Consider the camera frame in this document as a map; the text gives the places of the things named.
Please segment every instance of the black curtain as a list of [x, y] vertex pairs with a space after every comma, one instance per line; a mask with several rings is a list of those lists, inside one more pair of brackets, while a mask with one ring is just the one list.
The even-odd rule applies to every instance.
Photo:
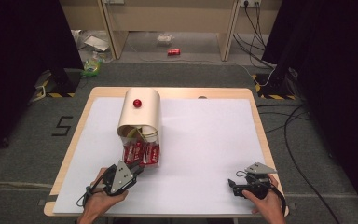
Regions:
[[358, 1], [312, 2], [305, 11], [310, 1], [283, 0], [264, 58], [297, 70], [321, 134], [358, 193]]
[[58, 0], [0, 1], [0, 141], [46, 70], [83, 68]]

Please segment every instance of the warning tape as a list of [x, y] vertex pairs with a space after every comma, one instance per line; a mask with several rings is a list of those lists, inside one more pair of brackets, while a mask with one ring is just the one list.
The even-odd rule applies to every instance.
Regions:
[[252, 75], [255, 83], [255, 91], [257, 92], [258, 97], [264, 99], [273, 99], [273, 100], [295, 100], [295, 96], [293, 94], [279, 94], [279, 93], [271, 93], [271, 89], [269, 86], [260, 86], [258, 82], [256, 82], [257, 75]]
[[[45, 87], [48, 85], [48, 82], [50, 81], [51, 74], [46, 78], [46, 80], [43, 82], [42, 86]], [[43, 95], [43, 92], [39, 92], [36, 96], [40, 97]], [[53, 97], [53, 98], [62, 98], [62, 97], [75, 97], [74, 92], [46, 92], [47, 97]]]

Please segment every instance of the yellow and black tape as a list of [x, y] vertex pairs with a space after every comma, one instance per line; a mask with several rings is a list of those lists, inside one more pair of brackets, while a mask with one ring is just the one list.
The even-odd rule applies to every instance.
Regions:
[[[62, 98], [62, 97], [75, 97], [75, 93], [74, 92], [53, 92], [53, 91], [49, 91], [49, 89], [54, 89], [51, 88], [51, 86], [55, 86], [56, 84], [54, 82], [50, 82], [51, 79], [51, 75], [49, 75], [46, 80], [43, 82], [42, 86], [45, 88], [46, 92], [46, 96], [47, 97], [53, 97], [53, 98]], [[40, 97], [43, 95], [43, 92], [39, 92], [36, 96]]]
[[261, 81], [264, 77], [260, 77], [258, 75], [252, 75], [252, 78], [255, 82], [255, 90], [257, 92], [258, 97], [264, 99], [273, 99], [273, 100], [295, 100], [295, 96], [289, 91], [278, 92], [276, 90], [272, 90], [269, 86], [260, 86], [259, 83], [263, 83], [265, 81]]

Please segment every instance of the person's arm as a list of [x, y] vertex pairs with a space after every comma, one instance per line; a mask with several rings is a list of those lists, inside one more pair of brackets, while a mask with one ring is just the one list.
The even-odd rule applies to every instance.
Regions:
[[[279, 183], [275, 177], [273, 175], [268, 176], [271, 179], [271, 184], [278, 187]], [[270, 224], [285, 223], [281, 209], [281, 200], [271, 189], [268, 191], [267, 196], [262, 200], [255, 197], [254, 194], [248, 190], [244, 190], [242, 194], [255, 204], [255, 209], [252, 210], [253, 214], [260, 213]]]
[[[105, 170], [106, 168], [101, 169], [96, 180]], [[129, 193], [126, 190], [120, 195], [109, 196], [102, 189], [96, 189], [94, 191], [96, 191], [96, 193], [92, 194], [92, 196], [87, 200], [83, 214], [77, 219], [77, 224], [91, 224], [97, 217], [103, 215], [107, 210], [109, 210], [110, 207], [116, 203], [124, 201]]]

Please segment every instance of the gray carpet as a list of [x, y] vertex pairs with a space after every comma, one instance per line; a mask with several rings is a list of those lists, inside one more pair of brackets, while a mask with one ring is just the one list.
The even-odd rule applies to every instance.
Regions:
[[[252, 67], [249, 70], [251, 74], [266, 73]], [[90, 91], [97, 86], [249, 88], [255, 94], [252, 79], [237, 65], [104, 63], [100, 75], [80, 81], [74, 98], [45, 98], [31, 104], [8, 137], [9, 146], [0, 148], [0, 224], [73, 223], [71, 217], [46, 217], [44, 200], [60, 169]], [[256, 94], [255, 100], [258, 105], [270, 105], [259, 107], [259, 113], [291, 210], [287, 222], [334, 223], [326, 206], [296, 169], [290, 157], [292, 154], [302, 173], [324, 197], [340, 223], [358, 223], [356, 192], [340, 166], [329, 157], [317, 125], [305, 106], [296, 112], [300, 115], [287, 126], [290, 151], [286, 147], [282, 126], [296, 105], [304, 102], [298, 98], [294, 101], [266, 100]], [[52, 136], [64, 133], [63, 129], [56, 128], [62, 116], [71, 117], [62, 122], [71, 128], [66, 136]], [[104, 223], [104, 219], [100, 218], [98, 223]], [[240, 219], [240, 223], [264, 221], [257, 217]]]

